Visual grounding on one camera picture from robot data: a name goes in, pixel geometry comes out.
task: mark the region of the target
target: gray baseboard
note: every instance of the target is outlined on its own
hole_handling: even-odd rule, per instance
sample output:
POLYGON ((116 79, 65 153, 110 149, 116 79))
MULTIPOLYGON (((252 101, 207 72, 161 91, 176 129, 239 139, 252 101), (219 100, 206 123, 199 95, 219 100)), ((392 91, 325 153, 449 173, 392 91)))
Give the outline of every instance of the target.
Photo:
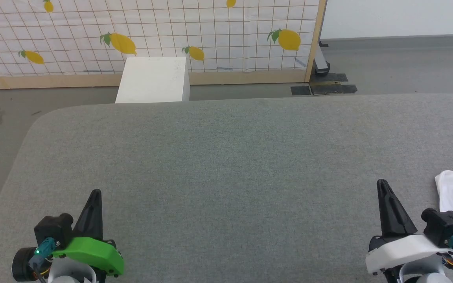
POLYGON ((453 47, 453 35, 322 39, 321 42, 329 45, 322 47, 323 51, 448 48, 453 47))

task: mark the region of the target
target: lemon print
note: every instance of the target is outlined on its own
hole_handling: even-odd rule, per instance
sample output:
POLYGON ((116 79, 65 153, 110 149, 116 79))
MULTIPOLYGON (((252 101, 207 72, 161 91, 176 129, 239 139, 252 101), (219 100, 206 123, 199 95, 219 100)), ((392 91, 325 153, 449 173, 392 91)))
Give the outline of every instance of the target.
POLYGON ((272 36, 274 43, 277 39, 279 39, 279 45, 284 50, 298 51, 298 48, 300 47, 300 43, 302 41, 300 40, 300 36, 292 30, 278 29, 276 31, 271 31, 268 34, 267 40, 269 40, 270 36, 272 36))
POLYGON ((99 39, 101 42, 104 40, 104 43, 108 46, 112 43, 116 50, 124 54, 136 54, 134 42, 123 34, 108 32, 105 35, 101 35, 99 39))
POLYGON ((36 52, 22 50, 18 53, 18 56, 22 56, 24 58, 27 57, 27 59, 29 59, 29 61, 31 61, 32 63, 45 64, 43 57, 41 57, 41 55, 36 52))
POLYGON ((53 12, 53 4, 52 2, 50 2, 50 0, 43 0, 43 2, 45 2, 45 11, 49 12, 49 13, 52 13, 53 12))
POLYGON ((189 47, 183 47, 181 49, 181 52, 184 52, 186 54, 190 53, 190 57, 197 61, 203 61, 204 60, 204 52, 200 50, 200 48, 194 47, 194 46, 189 46, 189 47))

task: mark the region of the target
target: green plastic bracket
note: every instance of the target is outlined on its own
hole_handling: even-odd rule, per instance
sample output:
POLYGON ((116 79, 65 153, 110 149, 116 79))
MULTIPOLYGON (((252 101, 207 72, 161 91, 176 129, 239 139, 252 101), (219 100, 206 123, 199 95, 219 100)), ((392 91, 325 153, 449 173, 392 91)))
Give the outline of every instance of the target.
POLYGON ((73 238, 66 249, 52 252, 104 270, 109 276, 123 275, 125 263, 112 245, 90 237, 73 238))

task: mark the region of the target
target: white stool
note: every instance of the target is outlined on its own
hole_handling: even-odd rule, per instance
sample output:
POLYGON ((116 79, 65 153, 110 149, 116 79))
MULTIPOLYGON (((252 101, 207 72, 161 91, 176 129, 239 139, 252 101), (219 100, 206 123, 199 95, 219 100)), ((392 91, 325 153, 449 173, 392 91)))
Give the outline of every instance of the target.
POLYGON ((190 100, 186 57, 127 58, 115 103, 190 100))

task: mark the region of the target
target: table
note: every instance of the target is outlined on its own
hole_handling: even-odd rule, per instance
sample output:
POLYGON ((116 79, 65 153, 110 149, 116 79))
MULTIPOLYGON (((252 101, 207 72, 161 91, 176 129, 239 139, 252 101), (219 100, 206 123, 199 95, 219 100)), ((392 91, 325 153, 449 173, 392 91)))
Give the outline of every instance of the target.
MULTIPOLYGON (((45 215, 103 192, 108 282, 384 282, 366 273, 387 179, 422 232, 453 170, 453 95, 79 106, 39 118, 0 196, 0 283, 45 215)), ((448 271, 453 280, 453 272, 448 271)))

